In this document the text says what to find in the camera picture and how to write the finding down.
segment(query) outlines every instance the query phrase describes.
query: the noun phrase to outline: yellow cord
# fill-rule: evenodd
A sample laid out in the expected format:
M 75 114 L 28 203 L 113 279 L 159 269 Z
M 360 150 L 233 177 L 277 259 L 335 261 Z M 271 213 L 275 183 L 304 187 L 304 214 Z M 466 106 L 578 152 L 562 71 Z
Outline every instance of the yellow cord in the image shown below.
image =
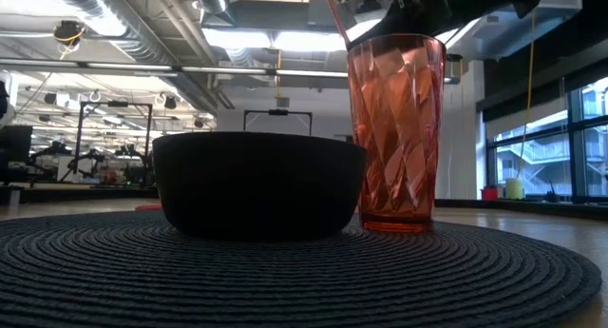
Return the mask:
M 522 137 L 522 151 L 520 152 L 520 162 L 517 167 L 517 177 L 520 178 L 520 174 L 522 173 L 522 165 L 523 165 L 523 147 L 525 146 L 525 134 L 527 133 L 528 122 L 530 121 L 530 107 L 532 105 L 532 80 L 534 73 L 534 42 L 536 38 L 534 35 L 536 34 L 536 11 L 532 11 L 532 43 L 530 43 L 530 69 L 528 70 L 528 104 L 525 110 L 525 122 L 523 124 L 523 137 Z
M 276 62 L 276 68 L 281 69 L 281 50 L 280 49 L 278 50 L 278 62 Z M 277 99 L 279 97 L 281 97 L 280 88 L 281 88 L 281 77 L 276 76 L 276 98 Z
M 81 31 L 78 32 L 78 34 L 76 34 L 74 36 L 71 36 L 69 38 L 57 38 L 57 37 L 55 37 L 55 39 L 57 41 L 59 41 L 59 42 L 69 42 L 69 41 L 73 41 L 73 40 L 76 40 L 76 39 L 80 38 L 83 35 L 83 33 L 85 33 L 85 29 L 81 29 Z

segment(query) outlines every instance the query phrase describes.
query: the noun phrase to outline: fluorescent light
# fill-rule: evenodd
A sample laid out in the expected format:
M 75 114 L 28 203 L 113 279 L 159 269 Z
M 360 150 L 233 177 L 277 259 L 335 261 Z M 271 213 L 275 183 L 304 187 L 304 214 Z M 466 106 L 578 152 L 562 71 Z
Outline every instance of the fluorescent light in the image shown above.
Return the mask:
M 124 70 L 148 70 L 148 71 L 172 71 L 170 66 L 151 66 L 137 64 L 118 64 L 118 63 L 88 63 L 91 68 L 109 68 Z
M 202 29 L 207 42 L 220 48 L 269 48 L 270 38 L 264 32 Z
M 117 117 L 111 117 L 111 116 L 104 116 L 104 120 L 107 122 L 110 122 L 112 124 L 116 124 L 116 125 L 120 125 L 123 123 L 123 121 Z
M 309 76 L 309 77 L 328 77 L 328 78 L 348 78 L 348 72 L 335 71 L 314 71 L 314 70 L 288 70 L 279 69 L 276 71 L 278 76 Z
M 450 49 L 451 47 L 453 47 L 454 44 L 456 44 L 459 40 L 461 40 L 461 38 L 463 38 L 467 32 L 469 32 L 471 29 L 473 29 L 473 27 L 480 20 L 481 20 L 481 18 L 477 18 L 477 19 L 471 21 L 470 23 L 466 24 L 466 26 L 464 28 L 459 30 L 458 33 L 456 33 L 449 41 L 447 41 L 446 48 Z
M 240 75 L 266 75 L 264 68 L 226 68 L 226 67 L 183 67 L 186 72 L 210 72 Z
M 75 62 L 66 61 L 46 61 L 46 60 L 20 60 L 13 58 L 0 58 L 0 65 L 25 66 L 25 67 L 58 67 L 58 68 L 77 68 Z
M 346 35 L 348 35 L 349 39 L 351 41 L 353 41 L 353 40 L 359 38 L 359 36 L 361 36 L 363 33 L 369 31 L 371 28 L 376 26 L 376 24 L 380 23 L 381 20 L 382 19 L 372 19 L 372 20 L 364 21 L 363 23 L 359 23 L 359 24 L 353 26 L 352 28 L 347 29 Z
M 280 32 L 275 47 L 286 51 L 339 51 L 345 50 L 344 41 L 337 33 Z
M 456 34 L 456 32 L 458 32 L 458 29 L 451 29 L 447 32 L 436 35 L 435 39 L 437 39 L 438 41 L 445 44 L 445 43 L 449 42 L 450 39 L 452 39 L 452 37 L 454 36 L 454 34 Z

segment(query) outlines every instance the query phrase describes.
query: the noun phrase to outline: yellow container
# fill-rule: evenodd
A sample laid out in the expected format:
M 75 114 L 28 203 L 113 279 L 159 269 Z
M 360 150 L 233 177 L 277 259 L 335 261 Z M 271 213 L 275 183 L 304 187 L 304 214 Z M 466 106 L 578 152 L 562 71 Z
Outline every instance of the yellow container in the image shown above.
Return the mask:
M 506 180 L 506 197 L 509 200 L 523 200 L 523 182 L 518 179 Z

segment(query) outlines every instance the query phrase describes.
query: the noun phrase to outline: round placemat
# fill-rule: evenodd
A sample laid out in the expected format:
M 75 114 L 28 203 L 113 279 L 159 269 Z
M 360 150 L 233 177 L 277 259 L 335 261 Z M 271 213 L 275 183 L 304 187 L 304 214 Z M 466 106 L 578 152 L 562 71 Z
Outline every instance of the round placemat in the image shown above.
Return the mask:
M 207 241 L 162 213 L 0 222 L 0 326 L 552 325 L 598 291 L 597 267 L 546 242 L 436 222 L 353 222 L 321 241 Z

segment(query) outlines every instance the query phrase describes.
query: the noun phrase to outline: red object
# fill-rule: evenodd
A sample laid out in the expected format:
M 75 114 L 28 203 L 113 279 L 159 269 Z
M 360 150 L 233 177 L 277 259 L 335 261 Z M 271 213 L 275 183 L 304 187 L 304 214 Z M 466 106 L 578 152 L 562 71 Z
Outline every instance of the red object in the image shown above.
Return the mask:
M 353 138 L 368 150 L 363 226 L 428 231 L 446 47 L 423 35 L 392 34 L 352 48 L 348 61 Z
M 495 187 L 482 189 L 482 200 L 498 200 L 498 189 Z
M 140 205 L 135 207 L 135 211 L 158 211 L 162 210 L 161 205 Z

